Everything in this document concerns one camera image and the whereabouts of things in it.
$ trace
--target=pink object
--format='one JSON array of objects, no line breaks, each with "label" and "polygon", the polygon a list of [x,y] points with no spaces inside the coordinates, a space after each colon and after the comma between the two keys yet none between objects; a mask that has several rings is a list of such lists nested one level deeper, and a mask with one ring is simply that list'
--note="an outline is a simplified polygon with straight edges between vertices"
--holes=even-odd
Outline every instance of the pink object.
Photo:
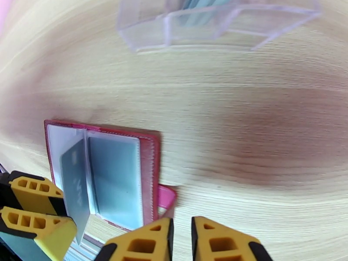
[{"label": "pink object", "polygon": [[0,34],[3,31],[3,25],[5,23],[5,19],[10,9],[11,3],[12,0],[0,0]]},{"label": "pink object", "polygon": [[[159,184],[161,145],[158,137],[152,134],[140,133],[130,130],[110,129],[99,126],[91,126],[88,124],[78,124],[58,120],[45,120],[44,125],[47,155],[50,164],[52,181],[54,184],[56,184],[56,178],[59,176],[59,173],[57,173],[57,171],[54,171],[52,163],[50,137],[48,130],[49,125],[74,129],[85,129],[87,131],[97,131],[105,134],[115,134],[138,138],[140,140],[141,191],[143,201],[142,205],[144,225],[156,221],[162,217],[172,218],[174,216],[177,193],[170,187]],[[165,211],[159,214],[158,207],[165,209]],[[128,229],[118,226],[117,224],[114,224],[108,220],[105,221],[113,226],[128,231]]]}]

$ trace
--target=pink card holder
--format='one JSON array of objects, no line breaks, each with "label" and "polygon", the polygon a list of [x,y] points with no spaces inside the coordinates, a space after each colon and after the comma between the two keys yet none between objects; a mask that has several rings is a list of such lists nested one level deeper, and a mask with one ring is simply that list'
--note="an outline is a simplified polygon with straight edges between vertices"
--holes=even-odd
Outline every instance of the pink card holder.
[{"label": "pink card holder", "polygon": [[[66,180],[77,171],[64,172],[69,165],[62,166],[62,159],[76,143],[84,144],[82,149],[85,148],[86,152],[81,151],[79,156],[72,151],[72,159],[81,157],[86,160],[85,179],[81,185],[87,186],[89,214],[124,230],[133,230],[161,217],[173,217],[177,194],[159,184],[161,152],[157,136],[54,120],[45,121],[45,135],[52,180],[64,194],[69,185],[64,186],[63,178]],[[131,211],[127,208],[130,204],[139,206],[139,210]],[[131,222],[139,214],[140,221]]]}]

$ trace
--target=card holder page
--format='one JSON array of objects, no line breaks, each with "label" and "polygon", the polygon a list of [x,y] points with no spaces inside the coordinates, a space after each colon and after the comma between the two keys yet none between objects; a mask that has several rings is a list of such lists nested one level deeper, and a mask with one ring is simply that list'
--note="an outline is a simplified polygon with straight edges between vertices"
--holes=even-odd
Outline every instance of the card holder page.
[{"label": "card holder page", "polygon": [[65,206],[68,216],[72,217],[77,226],[76,240],[80,244],[90,216],[83,133],[77,135],[72,141],[72,146],[61,155],[60,167]]},{"label": "card holder page", "polygon": [[88,131],[87,142],[97,214],[129,230],[143,226],[140,140]]},{"label": "card holder page", "polygon": [[63,189],[60,157],[69,147],[76,143],[74,142],[74,138],[81,133],[83,133],[81,129],[52,124],[47,125],[48,154],[54,173],[54,183],[60,189]]}]

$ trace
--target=plastic case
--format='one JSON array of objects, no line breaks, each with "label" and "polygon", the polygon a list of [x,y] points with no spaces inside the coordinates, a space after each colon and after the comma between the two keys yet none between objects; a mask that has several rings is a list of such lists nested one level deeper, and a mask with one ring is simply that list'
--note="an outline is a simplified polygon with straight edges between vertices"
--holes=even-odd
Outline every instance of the plastic case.
[{"label": "plastic case", "polygon": [[184,1],[122,0],[117,30],[133,51],[195,48],[245,52],[320,15],[318,0],[230,0],[183,10]]}]

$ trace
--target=card holder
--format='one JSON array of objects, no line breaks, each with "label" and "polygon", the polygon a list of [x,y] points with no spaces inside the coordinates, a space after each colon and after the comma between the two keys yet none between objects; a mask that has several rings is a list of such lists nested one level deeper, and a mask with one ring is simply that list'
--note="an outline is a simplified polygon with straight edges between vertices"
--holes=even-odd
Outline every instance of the card holder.
[{"label": "card holder", "polygon": [[158,183],[156,136],[53,120],[45,133],[52,180],[77,223],[78,244],[90,214],[127,231],[174,214],[175,191]]}]

